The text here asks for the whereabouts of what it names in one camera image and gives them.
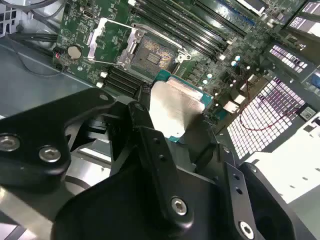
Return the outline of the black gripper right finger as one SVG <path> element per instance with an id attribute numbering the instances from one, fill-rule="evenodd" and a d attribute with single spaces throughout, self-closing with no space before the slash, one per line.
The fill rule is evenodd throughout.
<path id="1" fill-rule="evenodd" d="M 233 240 L 310 240 L 311 232 L 258 167 L 237 165 L 205 115 L 184 133 L 195 172 L 217 184 L 222 229 Z"/>

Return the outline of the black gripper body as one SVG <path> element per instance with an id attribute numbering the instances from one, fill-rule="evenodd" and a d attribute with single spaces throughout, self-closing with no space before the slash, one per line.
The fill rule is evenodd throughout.
<path id="1" fill-rule="evenodd" d="M 132 122 L 133 149 L 110 176 L 69 200 L 53 224 L 56 240 L 218 240 L 231 232 L 224 190 L 233 155 L 203 124 L 193 124 L 198 174 L 177 169 L 149 117 Z"/>

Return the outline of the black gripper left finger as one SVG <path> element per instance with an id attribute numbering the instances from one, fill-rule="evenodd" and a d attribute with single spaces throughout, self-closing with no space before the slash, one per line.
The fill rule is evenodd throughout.
<path id="1" fill-rule="evenodd" d="M 0 122 L 1 184 L 33 192 L 55 190 L 71 164 L 71 152 L 88 142 L 85 131 L 94 118 L 106 124 L 114 165 L 134 148 L 133 121 L 150 115 L 137 101 L 122 103 L 89 88 L 4 118 Z"/>

